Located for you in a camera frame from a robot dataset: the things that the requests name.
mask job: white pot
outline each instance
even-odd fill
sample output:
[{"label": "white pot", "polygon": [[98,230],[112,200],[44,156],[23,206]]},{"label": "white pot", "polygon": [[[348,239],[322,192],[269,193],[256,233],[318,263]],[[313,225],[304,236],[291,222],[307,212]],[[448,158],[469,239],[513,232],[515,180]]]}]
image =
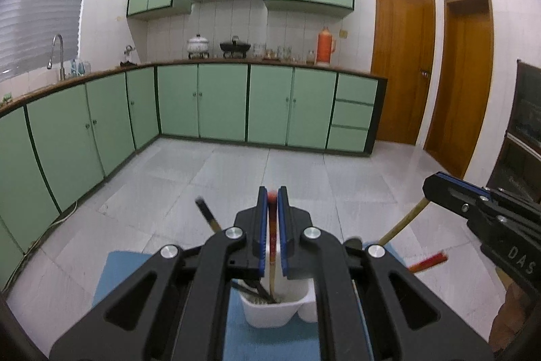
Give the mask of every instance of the white pot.
[{"label": "white pot", "polygon": [[208,52],[208,39],[197,35],[187,42],[187,51],[189,53]]}]

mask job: door frame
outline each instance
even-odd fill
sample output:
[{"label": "door frame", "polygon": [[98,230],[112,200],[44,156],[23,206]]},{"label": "door frame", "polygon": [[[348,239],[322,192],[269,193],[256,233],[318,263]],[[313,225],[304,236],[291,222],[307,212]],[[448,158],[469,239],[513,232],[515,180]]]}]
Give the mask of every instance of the door frame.
[{"label": "door frame", "polygon": [[[448,20],[448,14],[450,11],[450,5],[455,2],[461,2],[466,0],[444,0],[444,34],[443,34],[443,53],[442,53],[442,63],[440,65],[440,72],[439,72],[439,80],[438,80],[438,88],[437,88],[437,95],[436,95],[436,102],[434,103],[434,107],[432,108],[432,115],[430,118],[430,126],[428,128],[428,133],[425,138],[425,142],[423,144],[423,150],[427,151],[427,145],[428,141],[430,140],[430,137],[432,135],[432,131],[434,130],[434,126],[436,125],[434,114],[436,112],[436,109],[438,108],[438,105],[441,104],[442,96],[440,94],[440,86],[442,86],[442,69],[444,65],[444,61],[446,59],[446,56],[448,56],[448,53],[450,51],[449,48],[449,42],[446,38],[448,36],[448,28],[449,28],[449,20]],[[486,104],[485,104],[485,115],[483,115],[483,123],[481,124],[481,129],[479,131],[479,134],[481,133],[481,130],[483,129],[483,125],[485,124],[485,117],[486,117],[486,108],[489,104],[489,97],[490,97],[490,91],[492,90],[492,76],[494,74],[494,15],[493,15],[493,8],[492,8],[492,0],[487,0],[489,3],[489,17],[491,22],[491,32],[490,32],[490,60],[491,60],[491,77],[490,77],[490,87],[488,90],[488,93],[486,94]],[[477,144],[479,142],[479,136],[477,137],[477,140],[475,141],[475,146],[473,148],[472,157],[475,153],[475,149],[477,148]],[[465,167],[463,173],[458,176],[459,178],[464,178],[464,175],[467,172],[467,169],[469,168],[471,163],[468,162],[467,166]]]}]

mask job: metal screw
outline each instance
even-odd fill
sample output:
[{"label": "metal screw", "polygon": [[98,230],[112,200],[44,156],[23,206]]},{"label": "metal screw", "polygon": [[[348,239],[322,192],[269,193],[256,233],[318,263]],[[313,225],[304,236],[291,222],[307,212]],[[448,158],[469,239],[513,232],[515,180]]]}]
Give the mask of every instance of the metal screw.
[{"label": "metal screw", "polygon": [[317,239],[319,236],[321,236],[321,230],[316,227],[308,227],[303,231],[303,234],[308,239]]},{"label": "metal screw", "polygon": [[238,239],[242,236],[243,231],[239,227],[231,227],[226,230],[226,236],[230,239]]},{"label": "metal screw", "polygon": [[178,253],[179,249],[174,245],[165,245],[160,251],[163,258],[173,258]]},{"label": "metal screw", "polygon": [[370,245],[369,246],[369,254],[372,257],[380,258],[385,255],[385,248],[381,245]]}]

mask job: tiled floor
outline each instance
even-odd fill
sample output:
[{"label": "tiled floor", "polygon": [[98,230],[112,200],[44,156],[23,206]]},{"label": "tiled floor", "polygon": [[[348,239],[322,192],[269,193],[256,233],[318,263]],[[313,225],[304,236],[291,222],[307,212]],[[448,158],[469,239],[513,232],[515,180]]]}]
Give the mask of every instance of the tiled floor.
[{"label": "tiled floor", "polygon": [[[255,205],[260,185],[286,185],[291,205],[308,210],[316,226],[340,240],[374,241],[423,197],[424,178],[440,169],[423,150],[393,143],[378,142],[371,158],[351,158],[159,139],[54,231],[7,302],[48,354],[90,308],[109,252],[154,253],[211,236],[197,196],[228,226]],[[445,249],[449,261],[419,277],[488,338],[505,292],[462,218],[430,204],[391,244],[407,264]]]}]

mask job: drawer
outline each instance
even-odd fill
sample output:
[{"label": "drawer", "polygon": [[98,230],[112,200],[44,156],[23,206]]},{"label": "drawer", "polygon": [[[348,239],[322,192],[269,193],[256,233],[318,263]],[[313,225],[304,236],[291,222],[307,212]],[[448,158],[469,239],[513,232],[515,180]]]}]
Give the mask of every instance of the drawer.
[{"label": "drawer", "polygon": [[336,98],[374,104],[378,81],[373,78],[339,74]]},{"label": "drawer", "polygon": [[368,129],[372,119],[373,106],[337,101],[334,103],[332,124]]},{"label": "drawer", "polygon": [[367,130],[363,129],[346,129],[332,126],[327,149],[363,152],[368,133]]}]

